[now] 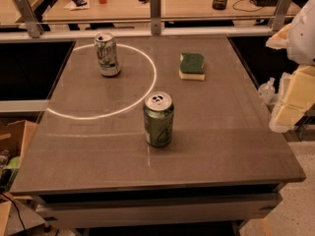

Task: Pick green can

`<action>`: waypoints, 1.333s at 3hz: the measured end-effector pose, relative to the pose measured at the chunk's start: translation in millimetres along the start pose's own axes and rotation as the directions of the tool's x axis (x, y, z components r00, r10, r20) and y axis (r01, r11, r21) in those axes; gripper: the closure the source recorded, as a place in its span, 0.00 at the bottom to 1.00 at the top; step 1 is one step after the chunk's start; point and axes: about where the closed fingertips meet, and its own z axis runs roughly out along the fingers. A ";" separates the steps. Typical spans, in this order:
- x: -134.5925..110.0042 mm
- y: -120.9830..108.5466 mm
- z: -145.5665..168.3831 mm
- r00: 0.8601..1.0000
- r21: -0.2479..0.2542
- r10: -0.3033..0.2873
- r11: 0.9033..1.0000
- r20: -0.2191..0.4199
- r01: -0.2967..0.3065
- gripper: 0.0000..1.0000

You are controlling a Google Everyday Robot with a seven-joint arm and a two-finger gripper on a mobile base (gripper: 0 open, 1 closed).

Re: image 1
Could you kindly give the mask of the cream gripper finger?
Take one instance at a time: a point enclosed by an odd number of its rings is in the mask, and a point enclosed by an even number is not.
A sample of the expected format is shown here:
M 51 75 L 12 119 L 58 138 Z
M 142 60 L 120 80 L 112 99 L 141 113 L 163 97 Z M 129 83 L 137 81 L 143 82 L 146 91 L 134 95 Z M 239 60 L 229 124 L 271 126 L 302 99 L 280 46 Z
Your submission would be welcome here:
M 284 73 L 281 78 L 269 128 L 277 133 L 291 130 L 314 104 L 315 67 L 299 65 L 291 75 Z
M 289 30 L 290 24 L 283 26 L 277 33 L 267 40 L 266 46 L 273 49 L 286 49 Z

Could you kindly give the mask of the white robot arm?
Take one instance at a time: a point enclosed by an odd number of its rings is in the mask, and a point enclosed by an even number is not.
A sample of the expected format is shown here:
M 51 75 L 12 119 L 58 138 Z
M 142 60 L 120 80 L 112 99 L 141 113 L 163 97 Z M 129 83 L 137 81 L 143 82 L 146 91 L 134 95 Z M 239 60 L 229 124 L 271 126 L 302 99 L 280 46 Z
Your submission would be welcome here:
M 298 67 L 280 80 L 269 127 L 285 133 L 315 104 L 315 0 L 308 0 L 292 22 L 267 40 L 267 47 L 286 49 Z

